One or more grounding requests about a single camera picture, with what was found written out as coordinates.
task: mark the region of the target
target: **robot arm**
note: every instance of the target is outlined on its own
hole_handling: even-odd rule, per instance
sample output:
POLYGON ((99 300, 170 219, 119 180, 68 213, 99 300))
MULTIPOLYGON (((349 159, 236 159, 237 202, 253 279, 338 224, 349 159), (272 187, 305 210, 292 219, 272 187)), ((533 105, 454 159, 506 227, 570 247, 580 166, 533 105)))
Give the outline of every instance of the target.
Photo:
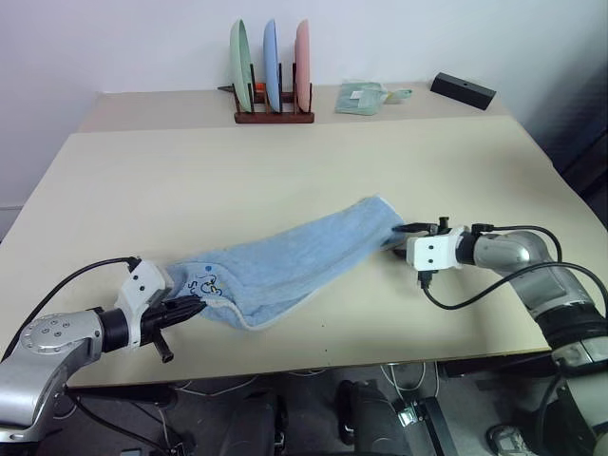
POLYGON ((483 234, 491 225, 449 229, 440 223, 413 223, 401 232, 427 231, 410 237, 406 260, 418 272, 423 289, 433 274, 463 264, 490 269, 510 284, 538 323, 551 347, 551 356, 567 386, 564 402, 575 404, 598 440, 608 439, 608 325, 577 278, 566 268, 551 266, 517 275, 524 268, 553 262, 544 241, 528 231, 483 234))
POLYGON ((26 326, 0 364, 0 454, 45 437, 67 379, 102 352, 152 342, 163 363, 173 359, 161 329, 189 319, 206 304, 197 296, 162 301, 171 285, 161 269, 141 261, 124 282, 114 309, 56 313, 26 326))

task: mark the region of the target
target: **black block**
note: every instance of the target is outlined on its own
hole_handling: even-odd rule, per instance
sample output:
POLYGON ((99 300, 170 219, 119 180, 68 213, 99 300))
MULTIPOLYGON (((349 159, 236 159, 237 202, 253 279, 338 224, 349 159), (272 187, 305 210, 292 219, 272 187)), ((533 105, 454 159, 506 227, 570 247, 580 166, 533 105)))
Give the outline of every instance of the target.
POLYGON ((430 91, 483 110, 487 108, 494 95, 496 95, 496 90, 491 90, 445 73, 439 73, 435 77, 430 91))

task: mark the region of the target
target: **white wall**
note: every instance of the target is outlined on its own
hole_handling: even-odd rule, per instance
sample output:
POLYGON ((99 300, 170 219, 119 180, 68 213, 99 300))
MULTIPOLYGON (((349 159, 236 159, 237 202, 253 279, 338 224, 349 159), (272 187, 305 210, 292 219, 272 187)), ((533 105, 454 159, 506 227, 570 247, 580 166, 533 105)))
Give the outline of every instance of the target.
POLYGON ((229 30, 239 17, 254 56, 274 17, 286 62, 295 26, 308 17, 314 83, 421 81, 442 70, 497 89, 540 140, 555 129, 547 106, 572 109, 583 92, 605 93, 587 87, 606 65, 605 0, 5 0, 0 206, 28 198, 96 91, 228 83, 229 30))

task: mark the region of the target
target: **cable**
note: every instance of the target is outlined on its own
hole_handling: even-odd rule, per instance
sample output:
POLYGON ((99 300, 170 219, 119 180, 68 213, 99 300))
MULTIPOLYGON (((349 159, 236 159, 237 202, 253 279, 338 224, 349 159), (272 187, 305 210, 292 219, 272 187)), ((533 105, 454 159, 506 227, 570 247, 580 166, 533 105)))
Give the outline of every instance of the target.
POLYGON ((58 421, 66 420, 67 418, 69 418, 70 416, 72 416, 74 414, 74 412, 76 411, 77 408, 78 407, 76 407, 76 404, 74 404, 69 412, 64 413, 63 415, 53 415, 53 420, 58 420, 58 421))
POLYGON ((422 373, 420 374, 420 379, 418 380, 418 382, 416 383, 416 385, 413 388, 402 388, 399 385, 397 385, 396 383, 394 383, 392 380, 390 380, 389 376, 387 375, 386 371, 384 370, 384 366, 380 366, 380 370, 382 371, 382 373, 384 373, 385 378, 387 379, 387 381, 393 385, 395 388, 398 388, 400 391, 416 391, 418 390, 424 380, 425 380, 425 375, 427 374, 427 363, 422 363, 422 373))
POLYGON ((161 416, 162 421, 162 434, 164 435, 164 442, 167 444, 167 448, 171 447, 171 442, 169 442, 169 434, 167 434, 167 420, 164 418, 164 413, 160 407, 157 408, 159 411, 159 415, 161 416))
POLYGON ((135 258, 134 256, 122 256, 119 258, 111 258, 111 259, 105 259, 103 261, 97 261, 95 263, 91 263, 87 266, 85 266, 84 268, 79 269, 78 271, 68 275, 66 278, 64 278, 61 282, 59 282, 57 284, 57 286, 55 286, 55 288, 53 288, 50 293, 48 293, 44 299, 42 301, 40 301, 40 303, 34 308, 33 311, 31 311, 31 313, 29 313, 28 318, 25 319, 25 321, 23 322, 23 324, 21 325, 21 327, 19 328, 19 330, 17 330, 17 332, 15 333, 15 335, 12 337, 12 339, 10 340, 9 344, 7 345, 7 349, 4 352, 4 355, 2 356, 2 361, 4 361, 5 359, 7 359, 10 354, 12 353, 12 351, 14 350, 14 348, 17 345, 17 342, 19 341, 19 337, 21 335, 21 331, 29 324, 32 322, 32 320, 36 317, 36 315, 42 311, 42 309, 47 305, 47 303, 55 296, 57 295, 57 293, 64 288, 68 282, 70 282, 71 280, 73 280, 74 278, 76 278, 77 276, 84 274, 87 271, 90 271, 91 269, 95 269, 95 268, 99 268, 100 266, 105 266, 106 264, 114 264, 114 263, 127 263, 129 265, 129 267, 131 268, 135 268, 135 266, 137 266, 137 264, 140 262, 140 260, 138 258, 135 258))
POLYGON ((544 233, 553 241, 555 245, 555 250, 557 252, 558 261, 562 261, 561 257, 561 244, 558 240, 558 237, 551 233, 546 228, 542 228, 541 226, 536 225, 513 225, 513 226, 495 226, 490 231, 513 231, 513 230, 530 230, 530 231, 538 231, 540 233, 544 233))
POLYGON ((397 386, 397 379, 395 378, 395 369, 392 367, 392 364, 390 364, 389 366, 390 366, 390 376, 392 377, 392 385, 395 387, 395 391, 397 391, 397 395, 399 396, 399 399, 401 399, 401 402, 403 402, 403 404, 405 405, 406 400, 401 395, 401 391, 399 390, 399 387, 397 386))
MULTIPOLYGON (((154 416, 152 413, 150 413, 148 410, 146 410, 139 404, 137 404, 135 402, 129 402, 129 404, 131 404, 133 407, 135 407, 136 409, 138 409, 139 411, 141 411, 142 413, 147 415, 150 419, 156 421, 159 425, 162 425, 162 420, 160 420, 159 418, 154 416)), ((173 427, 171 427, 168 423, 165 423, 165 425, 166 425, 167 430, 169 432, 171 432, 177 438, 177 440, 181 440, 180 434, 173 427)))
POLYGON ((318 375, 319 373, 323 373, 324 371, 326 371, 325 369, 321 369, 321 370, 314 370, 314 369, 310 369, 308 372, 287 372, 290 375, 294 375, 296 377, 314 377, 315 375, 318 375))
POLYGON ((544 437, 544 417, 547 412, 547 407, 549 406, 549 399, 551 399, 551 395, 553 394, 553 391, 555 391, 555 388, 557 387, 560 380, 561 380, 560 373, 558 373, 555 377, 553 377, 553 380, 551 380, 551 383, 549 384, 546 391, 544 392, 544 396, 541 399, 541 404, 539 405, 539 411, 538 411, 538 416, 536 418, 536 425, 535 425, 535 436, 536 436, 537 451, 541 456, 547 455, 547 451, 544 447, 544 442, 542 441, 543 437, 544 437))
POLYGON ((235 387, 231 387, 229 389, 222 389, 220 391, 215 391, 215 392, 194 391, 193 389, 187 389, 186 387, 174 388, 174 390, 185 392, 187 394, 194 394, 195 396, 217 397, 222 394, 225 394, 226 392, 231 392, 231 391, 235 391, 235 390, 240 390, 241 388, 245 388, 246 386, 254 383, 258 377, 259 377, 259 375, 254 375, 252 378, 250 378, 249 380, 247 380, 244 383, 241 383, 240 385, 236 385, 235 387))
POLYGON ((482 297, 489 295, 491 292, 493 292, 494 290, 496 290, 498 287, 500 287, 501 285, 504 285, 506 282, 509 282, 511 280, 513 280, 516 277, 522 276, 526 273, 531 273, 532 271, 536 271, 537 269, 542 269, 542 268, 554 268, 554 267, 560 267, 560 268, 568 268, 568 269, 574 269, 575 271, 579 271, 580 273, 584 273, 586 276, 588 276, 589 278, 591 278, 594 283, 598 286, 599 288, 599 292, 601 293, 601 297, 604 300, 604 306, 606 308, 606 312, 608 314, 608 291, 606 290, 606 287, 604 286, 603 283, 601 283, 601 280, 599 280, 599 277, 595 274, 593 274, 591 271, 589 271, 587 268, 583 267, 583 266, 579 266, 578 264, 574 264, 574 263, 567 263, 567 262, 563 262, 563 261, 549 261, 546 263, 539 263, 539 264, 533 264, 532 266, 527 266, 525 268, 520 269, 519 271, 513 273, 513 274, 509 274, 503 278, 501 278, 499 281, 495 282, 493 285, 490 285, 489 287, 487 287, 485 290, 483 290, 482 292, 474 295, 473 297, 471 297, 470 299, 467 299, 464 302, 461 302, 460 304, 456 304, 453 306, 447 306, 445 304, 442 304, 441 302, 439 302, 437 299, 435 299, 432 294, 430 293, 430 291, 428 290, 428 283, 424 283, 421 286, 423 287, 423 292, 425 294, 425 296, 428 298, 428 300, 430 302, 432 302, 433 304, 435 304, 437 307, 440 307, 442 309, 445 309, 447 311, 455 311, 457 309, 462 309, 463 307, 469 306, 471 304, 473 304, 474 302, 480 300, 482 297))
POLYGON ((435 394, 433 396, 439 396, 439 367, 437 366, 437 361, 435 361, 435 394))
POLYGON ((156 449, 157 451, 159 451, 161 454, 163 454, 165 456, 170 456, 169 455, 170 452, 168 449, 163 448, 156 442, 152 442, 151 440, 141 436, 140 434, 136 434, 135 432, 131 432, 130 430, 124 429, 120 426, 116 426, 113 423, 110 423, 109 421, 106 421, 104 418, 97 416, 95 413, 93 413, 91 410, 89 410, 87 407, 85 407, 85 405, 82 402, 80 402, 80 399, 78 397, 76 397, 75 395, 69 394, 68 396, 74 402, 74 405, 82 413, 84 413, 88 418, 93 420, 95 423, 102 425, 108 429, 111 429, 114 432, 118 432, 119 434, 125 435, 131 439, 138 440, 138 441, 142 442, 143 444, 148 445, 149 447, 153 447, 154 449, 156 449))

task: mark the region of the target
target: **beige tabletop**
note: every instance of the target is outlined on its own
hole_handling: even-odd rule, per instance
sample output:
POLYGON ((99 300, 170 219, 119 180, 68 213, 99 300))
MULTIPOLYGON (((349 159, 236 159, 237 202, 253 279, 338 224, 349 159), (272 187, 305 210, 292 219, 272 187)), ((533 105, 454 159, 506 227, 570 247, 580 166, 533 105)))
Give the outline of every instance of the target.
MULTIPOLYGON (((374 194, 406 221, 450 216, 452 224, 545 226, 560 238, 564 259, 608 282, 603 226, 500 104, 495 100, 484 113, 445 99, 449 116, 441 117, 443 98, 419 92, 405 104, 386 106, 384 120, 338 116, 331 113, 333 102, 325 102, 315 124, 244 127, 231 125, 228 104, 214 115, 223 124, 175 122, 175 100, 188 100, 183 93, 150 94, 147 102, 145 94, 126 94, 118 104, 108 100, 116 102, 118 95, 102 97, 0 244, 0 347, 48 290, 89 262, 139 255, 167 264, 267 237, 374 194), (435 103, 426 114, 420 107, 419 119, 416 95, 435 103), (138 116, 128 97, 139 99, 135 105, 148 103, 147 112, 138 116), (162 97, 164 103, 154 103, 162 97), (131 110, 112 114, 113 103, 131 110), (389 108, 395 120, 386 119, 389 108), (121 116, 123 128, 112 125, 121 116), (131 131, 112 131, 121 129, 131 131)), ((200 104, 184 109, 197 106, 209 117, 206 108, 224 99, 206 93, 195 97, 200 104)), ((58 294, 46 313, 109 309, 124 279, 121 266, 87 273, 58 294)), ((465 267, 438 274, 432 290, 455 303, 496 279, 465 267)), ((604 312, 597 290, 582 281, 604 312)), ((195 317, 165 334, 173 362, 163 365, 151 346, 116 351, 71 383, 142 383, 546 349, 508 286, 477 305, 442 311, 425 300, 415 272, 387 253, 362 262, 266 331, 244 332, 195 317)))

